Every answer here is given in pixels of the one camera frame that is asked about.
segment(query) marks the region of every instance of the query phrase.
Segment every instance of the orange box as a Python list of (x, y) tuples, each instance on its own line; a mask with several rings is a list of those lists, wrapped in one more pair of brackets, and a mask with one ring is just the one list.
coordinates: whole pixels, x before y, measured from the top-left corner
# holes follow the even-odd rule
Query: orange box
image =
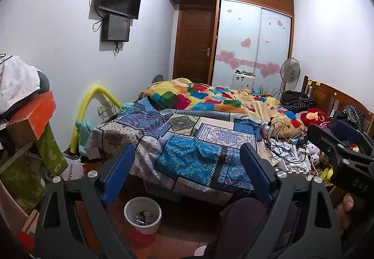
[(37, 141), (56, 109), (52, 91), (35, 96), (11, 118), (6, 126), (17, 145)]

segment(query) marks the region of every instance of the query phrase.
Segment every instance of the door handle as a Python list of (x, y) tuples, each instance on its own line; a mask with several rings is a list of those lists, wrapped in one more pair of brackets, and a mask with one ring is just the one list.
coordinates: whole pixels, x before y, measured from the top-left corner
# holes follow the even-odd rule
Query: door handle
[(210, 56), (210, 48), (204, 50), (204, 52), (206, 52), (206, 56), (209, 57)]

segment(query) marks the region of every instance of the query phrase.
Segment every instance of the white cloth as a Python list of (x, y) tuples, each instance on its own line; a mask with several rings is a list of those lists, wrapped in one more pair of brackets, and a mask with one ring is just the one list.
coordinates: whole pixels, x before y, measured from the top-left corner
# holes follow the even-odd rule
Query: white cloth
[(24, 63), (18, 56), (0, 58), (0, 114), (13, 104), (40, 89), (40, 79), (35, 67)]

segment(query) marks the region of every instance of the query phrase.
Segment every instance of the hand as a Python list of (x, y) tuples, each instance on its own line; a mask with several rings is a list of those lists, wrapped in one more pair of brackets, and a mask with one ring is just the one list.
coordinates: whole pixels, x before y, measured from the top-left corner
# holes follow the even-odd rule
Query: hand
[(353, 209), (353, 198), (348, 193), (345, 195), (342, 204), (336, 209), (336, 218), (338, 221), (338, 229), (340, 231), (340, 235), (343, 234), (344, 230), (346, 230), (350, 223), (351, 219), (348, 216), (347, 212), (350, 212)]

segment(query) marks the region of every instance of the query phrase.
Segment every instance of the white bucket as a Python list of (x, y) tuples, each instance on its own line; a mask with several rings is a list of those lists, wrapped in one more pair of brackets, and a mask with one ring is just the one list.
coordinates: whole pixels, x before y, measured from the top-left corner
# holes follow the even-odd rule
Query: white bucket
[[(137, 225), (136, 216), (139, 215), (140, 212), (147, 210), (151, 212), (154, 216), (158, 216), (157, 220), (150, 224), (150, 225)], [(161, 221), (161, 207), (157, 204), (156, 201), (148, 198), (148, 197), (135, 197), (128, 201), (123, 209), (123, 213), (125, 215), (126, 220), (136, 228), (137, 231), (145, 234), (150, 235), (157, 232), (158, 228), (160, 227)]]

